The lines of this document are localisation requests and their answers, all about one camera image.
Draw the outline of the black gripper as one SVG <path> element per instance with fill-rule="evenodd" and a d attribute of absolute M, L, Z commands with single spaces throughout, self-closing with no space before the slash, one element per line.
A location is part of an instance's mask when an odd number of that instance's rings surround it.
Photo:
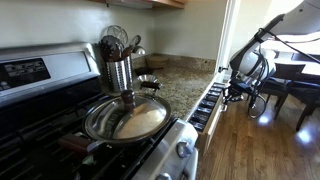
<path fill-rule="evenodd" d="M 254 89 L 240 79 L 231 78 L 223 89 L 223 104 L 227 105 L 229 102 L 241 101 L 243 93 L 253 95 Z"/>

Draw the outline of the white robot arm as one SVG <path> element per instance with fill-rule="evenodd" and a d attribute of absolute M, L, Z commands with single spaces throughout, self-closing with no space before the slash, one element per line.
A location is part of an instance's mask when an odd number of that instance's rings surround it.
<path fill-rule="evenodd" d="M 244 93 L 256 100 L 259 84 L 275 73 L 275 63 L 265 57 L 262 44 L 271 38 L 287 44 L 281 36 L 308 35 L 319 31 L 320 0 L 303 0 L 292 10 L 275 16 L 231 57 L 232 75 L 224 91 L 223 103 L 239 101 Z"/>

